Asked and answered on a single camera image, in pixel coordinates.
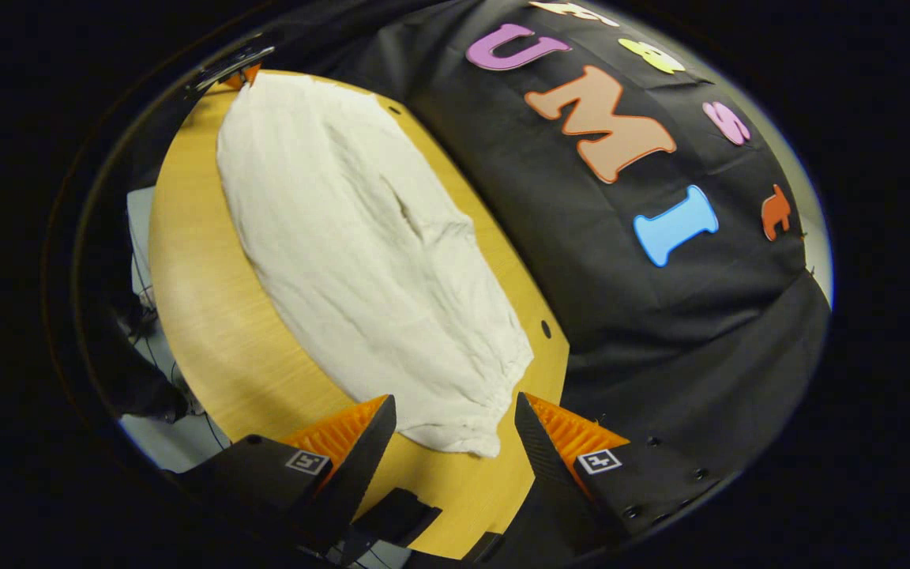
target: yellow table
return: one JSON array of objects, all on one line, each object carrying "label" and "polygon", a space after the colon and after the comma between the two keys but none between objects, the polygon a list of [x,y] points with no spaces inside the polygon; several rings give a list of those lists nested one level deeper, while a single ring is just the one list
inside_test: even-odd
[{"label": "yellow table", "polygon": [[[156,183],[149,261],[172,352],[209,415],[231,440],[250,433],[282,439],[355,402],[297,345],[239,244],[216,169],[216,135],[235,95],[227,86],[213,86],[174,137]],[[385,97],[378,100],[423,152],[458,208],[476,223],[479,248],[535,353],[517,388],[559,401],[568,345],[535,282],[476,192],[408,109]],[[544,335],[542,321],[552,338]],[[508,527],[532,486],[513,404],[498,434],[497,458],[438,453],[394,435],[358,515],[394,487],[408,489],[442,509],[411,547],[461,558],[483,532]]]}]

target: letter m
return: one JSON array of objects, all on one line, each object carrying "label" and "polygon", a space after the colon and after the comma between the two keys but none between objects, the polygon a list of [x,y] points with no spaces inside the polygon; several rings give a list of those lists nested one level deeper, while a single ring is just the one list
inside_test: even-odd
[{"label": "letter m", "polygon": [[585,66],[585,75],[545,93],[529,92],[526,104],[545,119],[559,119],[560,109],[574,104],[564,120],[564,134],[609,133],[596,141],[578,141],[578,154],[604,183],[630,164],[676,143],[658,120],[648,116],[614,115],[624,88],[603,70]]}]

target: gray floor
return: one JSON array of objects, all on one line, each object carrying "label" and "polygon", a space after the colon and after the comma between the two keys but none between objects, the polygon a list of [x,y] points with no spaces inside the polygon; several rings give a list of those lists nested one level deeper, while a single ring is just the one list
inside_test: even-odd
[{"label": "gray floor", "polygon": [[[329,550],[325,558],[333,563],[339,563],[342,557],[342,543],[336,547],[336,550]],[[363,556],[351,563],[350,567],[354,569],[391,569],[401,567],[412,554],[408,548],[401,548],[390,544],[388,541],[375,541],[370,550]]]},{"label": "gray floor", "polygon": [[[149,288],[152,281],[149,278],[147,244],[153,190],[154,188],[147,187],[131,192],[127,201],[133,248],[136,251],[136,260],[130,267],[130,287],[134,292],[140,292],[145,288],[147,294],[152,291]],[[171,347],[167,345],[163,323],[156,324],[154,331],[137,342],[136,349],[145,359],[154,361],[167,375],[167,379],[171,378],[172,368],[175,374],[180,374]],[[209,430],[210,424],[206,422],[206,418],[202,415],[188,416],[174,424],[165,424],[154,419],[124,415],[120,419],[120,424],[126,429],[127,435],[158,467],[173,472],[184,472],[218,453],[220,444],[224,447],[230,444],[230,440],[212,418],[209,419],[212,422],[212,431]]]}]

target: pink letter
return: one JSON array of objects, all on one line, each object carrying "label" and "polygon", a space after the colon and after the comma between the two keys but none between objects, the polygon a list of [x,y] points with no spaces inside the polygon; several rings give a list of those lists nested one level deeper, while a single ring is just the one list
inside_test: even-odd
[{"label": "pink letter", "polygon": [[708,119],[718,126],[718,130],[722,130],[722,134],[725,134],[732,144],[743,145],[745,141],[750,140],[750,130],[743,125],[743,121],[736,116],[735,112],[729,111],[729,107],[715,101],[705,102],[701,108],[704,109]]},{"label": "pink letter", "polygon": [[522,28],[520,25],[506,23],[501,29],[492,32],[488,36],[480,37],[479,40],[469,46],[465,52],[465,57],[478,67],[490,69],[491,71],[506,71],[521,67],[527,62],[538,60],[545,54],[552,51],[570,51],[567,43],[554,40],[553,37],[540,37],[539,42],[527,50],[521,50],[515,55],[506,58],[499,58],[494,55],[496,48],[503,44],[515,40],[516,37],[534,36],[535,32],[528,28]]}]

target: white towel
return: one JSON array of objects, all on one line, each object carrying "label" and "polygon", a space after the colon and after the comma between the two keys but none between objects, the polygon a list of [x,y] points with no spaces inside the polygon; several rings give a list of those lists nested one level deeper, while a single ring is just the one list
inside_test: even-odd
[{"label": "white towel", "polygon": [[498,456],[531,346],[472,220],[374,96],[260,74],[216,159],[243,249],[311,359],[357,401],[393,394],[417,443]]}]

